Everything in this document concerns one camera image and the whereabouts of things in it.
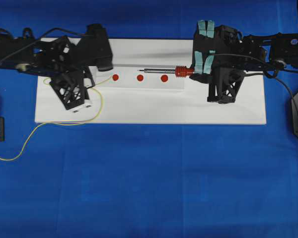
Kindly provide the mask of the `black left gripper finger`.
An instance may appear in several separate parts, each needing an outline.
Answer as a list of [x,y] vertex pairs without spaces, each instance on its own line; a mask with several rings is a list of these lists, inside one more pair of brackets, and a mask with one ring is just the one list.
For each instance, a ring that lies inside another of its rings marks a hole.
[[113,69],[112,58],[106,29],[101,24],[88,25],[86,36],[76,45],[76,63],[96,66],[98,71],[110,71]]
[[95,82],[88,66],[83,67],[83,74],[84,74],[84,79],[83,79],[84,86],[94,87]]

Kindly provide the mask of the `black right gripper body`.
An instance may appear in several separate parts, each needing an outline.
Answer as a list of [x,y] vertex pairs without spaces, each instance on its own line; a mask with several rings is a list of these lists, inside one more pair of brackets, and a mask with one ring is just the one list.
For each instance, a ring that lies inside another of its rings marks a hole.
[[240,35],[238,30],[225,25],[214,28],[214,82],[239,82],[244,79],[244,70],[237,68],[240,58],[233,56],[238,54],[236,48],[240,44]]

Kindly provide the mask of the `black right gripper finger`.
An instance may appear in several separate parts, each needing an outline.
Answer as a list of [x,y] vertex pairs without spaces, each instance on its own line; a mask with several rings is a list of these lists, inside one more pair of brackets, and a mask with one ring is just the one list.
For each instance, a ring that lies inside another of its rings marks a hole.
[[202,53],[199,51],[193,52],[193,59],[191,67],[193,68],[193,74],[190,79],[198,81],[200,83],[209,83],[211,77],[212,64],[214,60],[215,51],[209,51],[208,53]]
[[199,20],[193,39],[193,51],[215,53],[215,23],[212,20]]

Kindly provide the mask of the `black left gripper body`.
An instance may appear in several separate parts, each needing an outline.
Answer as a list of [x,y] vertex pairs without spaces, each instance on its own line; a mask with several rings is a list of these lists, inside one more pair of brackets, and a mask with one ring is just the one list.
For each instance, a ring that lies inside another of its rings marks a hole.
[[76,63],[76,44],[63,36],[50,42],[39,41],[35,48],[33,73],[38,76],[53,77],[65,72],[83,70]]

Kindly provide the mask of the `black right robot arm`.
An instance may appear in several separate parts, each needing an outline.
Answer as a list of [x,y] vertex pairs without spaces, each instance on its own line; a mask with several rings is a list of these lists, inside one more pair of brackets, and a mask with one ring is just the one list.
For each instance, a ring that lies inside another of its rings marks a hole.
[[199,20],[193,39],[191,79],[207,83],[216,68],[298,74],[298,34],[243,36],[235,28]]

